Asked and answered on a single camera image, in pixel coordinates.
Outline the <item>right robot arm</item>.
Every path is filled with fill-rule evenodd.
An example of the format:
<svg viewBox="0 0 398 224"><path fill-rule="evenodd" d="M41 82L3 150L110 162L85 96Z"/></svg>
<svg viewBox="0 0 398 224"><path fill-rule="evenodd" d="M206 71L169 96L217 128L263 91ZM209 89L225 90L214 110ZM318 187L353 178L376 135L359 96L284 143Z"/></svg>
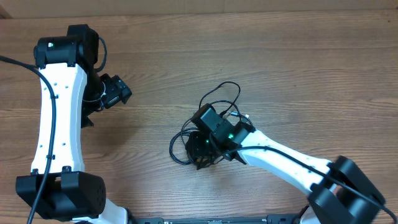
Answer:
<svg viewBox="0 0 398 224"><path fill-rule="evenodd" d="M372 223L385 208L385 198L352 161L308 156L277 143L242 114L231 124L210 104L191 118L196 126L186 143L197 169L237 160L267 170L299 189L308 206L297 223Z"/></svg>

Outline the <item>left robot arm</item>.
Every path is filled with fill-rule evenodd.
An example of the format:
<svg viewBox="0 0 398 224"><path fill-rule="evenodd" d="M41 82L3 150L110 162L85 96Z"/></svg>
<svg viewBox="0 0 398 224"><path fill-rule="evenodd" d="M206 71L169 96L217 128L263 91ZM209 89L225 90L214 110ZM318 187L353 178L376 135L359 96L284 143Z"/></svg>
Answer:
<svg viewBox="0 0 398 224"><path fill-rule="evenodd" d="M34 48L40 77L39 139L30 174L18 176L16 193L45 220L73 223L134 223L132 213L106 196L104 180L85 171L81 130L90 114L126 103L130 88L102 73L104 40L86 24L70 25L61 37L43 37Z"/></svg>

